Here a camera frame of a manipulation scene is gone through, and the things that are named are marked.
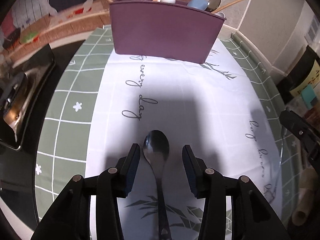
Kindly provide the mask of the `black smiley-handle spoon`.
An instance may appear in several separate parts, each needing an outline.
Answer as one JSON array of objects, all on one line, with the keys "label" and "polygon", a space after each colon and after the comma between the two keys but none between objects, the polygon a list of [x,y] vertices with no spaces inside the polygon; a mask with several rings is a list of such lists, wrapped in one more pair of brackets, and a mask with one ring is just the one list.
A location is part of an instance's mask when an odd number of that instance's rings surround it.
[{"label": "black smiley-handle spoon", "polygon": [[162,189],[165,163],[169,157],[169,142],[162,131],[150,131],[143,143],[143,154],[150,164],[156,180],[158,199],[158,237],[172,239]]}]

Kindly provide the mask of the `teal-capped seasoning shaker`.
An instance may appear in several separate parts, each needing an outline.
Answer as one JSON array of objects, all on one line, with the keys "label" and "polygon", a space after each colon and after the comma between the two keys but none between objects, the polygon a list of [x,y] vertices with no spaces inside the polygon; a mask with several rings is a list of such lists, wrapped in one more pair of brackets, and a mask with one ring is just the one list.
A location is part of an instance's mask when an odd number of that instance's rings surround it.
[{"label": "teal-capped seasoning shaker", "polygon": [[318,102],[312,85],[307,85],[301,92],[301,97],[308,110],[312,109]]}]

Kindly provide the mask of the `green white printed table mat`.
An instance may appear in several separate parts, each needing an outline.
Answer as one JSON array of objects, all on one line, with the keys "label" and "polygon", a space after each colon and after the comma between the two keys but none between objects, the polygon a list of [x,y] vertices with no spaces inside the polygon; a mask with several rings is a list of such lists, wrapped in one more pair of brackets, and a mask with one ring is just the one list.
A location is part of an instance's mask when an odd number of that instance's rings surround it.
[{"label": "green white printed table mat", "polygon": [[182,199],[182,186],[197,199],[204,199],[204,214],[193,229],[199,239],[223,239],[226,219],[226,197],[232,200],[233,239],[288,239],[289,234],[271,209],[276,198],[274,183],[259,192],[248,176],[229,178],[207,167],[202,151],[193,152],[199,139],[195,102],[190,99],[151,99],[138,96],[138,113],[126,113],[128,124],[107,123],[108,111],[98,118],[96,143],[113,142],[124,152],[109,153],[114,167],[96,171],[85,178],[74,175],[65,185],[37,226],[33,239],[89,239],[89,213],[92,196],[98,204],[93,209],[99,239],[123,239],[117,200],[126,198],[133,189],[145,191],[148,183],[136,177],[139,161],[144,158],[151,172],[145,174],[156,184],[157,194],[151,198],[152,212],[157,218],[157,239],[171,239],[168,212],[182,213],[166,204],[167,197]]}]

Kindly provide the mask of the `rolled brown paper tube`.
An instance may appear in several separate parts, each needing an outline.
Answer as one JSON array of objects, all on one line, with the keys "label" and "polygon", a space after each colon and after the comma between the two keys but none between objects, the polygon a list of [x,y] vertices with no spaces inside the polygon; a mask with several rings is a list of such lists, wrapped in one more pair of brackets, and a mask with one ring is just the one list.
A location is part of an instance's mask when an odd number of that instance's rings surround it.
[{"label": "rolled brown paper tube", "polygon": [[306,168],[299,179],[298,204],[291,217],[295,226],[301,226],[306,222],[311,212],[317,184],[318,174],[315,169]]}]

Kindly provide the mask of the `blue plastic spoon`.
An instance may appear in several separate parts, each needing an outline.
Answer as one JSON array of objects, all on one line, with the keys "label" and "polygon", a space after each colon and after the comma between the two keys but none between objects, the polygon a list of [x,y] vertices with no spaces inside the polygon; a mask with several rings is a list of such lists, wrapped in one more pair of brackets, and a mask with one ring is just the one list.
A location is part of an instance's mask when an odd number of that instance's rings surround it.
[{"label": "blue plastic spoon", "polygon": [[199,10],[206,10],[208,7],[208,1],[207,0],[191,0],[188,2],[187,7],[195,8]]}]

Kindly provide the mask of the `dark soy sauce bottle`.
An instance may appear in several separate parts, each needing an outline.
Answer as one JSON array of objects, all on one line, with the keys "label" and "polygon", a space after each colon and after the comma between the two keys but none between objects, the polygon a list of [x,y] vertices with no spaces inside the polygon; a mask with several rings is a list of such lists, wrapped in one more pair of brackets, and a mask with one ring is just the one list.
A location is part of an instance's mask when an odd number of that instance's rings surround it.
[{"label": "dark soy sauce bottle", "polygon": [[287,76],[289,82],[286,89],[287,93],[290,93],[293,89],[303,83],[311,73],[315,63],[319,63],[319,56],[309,45],[307,45],[304,54]]}]

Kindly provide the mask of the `black gas stove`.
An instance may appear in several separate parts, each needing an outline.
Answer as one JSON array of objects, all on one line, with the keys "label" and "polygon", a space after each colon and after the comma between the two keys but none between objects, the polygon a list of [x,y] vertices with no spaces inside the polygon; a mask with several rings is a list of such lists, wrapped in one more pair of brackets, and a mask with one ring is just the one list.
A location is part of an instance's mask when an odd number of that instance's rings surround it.
[{"label": "black gas stove", "polygon": [[1,73],[1,199],[29,228],[37,218],[36,152],[49,103],[83,41],[49,44]]}]

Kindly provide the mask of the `purple plastic utensil caddy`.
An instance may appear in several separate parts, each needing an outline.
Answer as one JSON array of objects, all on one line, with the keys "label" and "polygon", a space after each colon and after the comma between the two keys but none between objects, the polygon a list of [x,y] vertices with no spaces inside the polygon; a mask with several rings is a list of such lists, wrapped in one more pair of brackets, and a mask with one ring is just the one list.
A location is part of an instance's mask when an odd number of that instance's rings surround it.
[{"label": "purple plastic utensil caddy", "polygon": [[110,20],[117,54],[204,63],[226,19],[184,1],[115,0]]}]

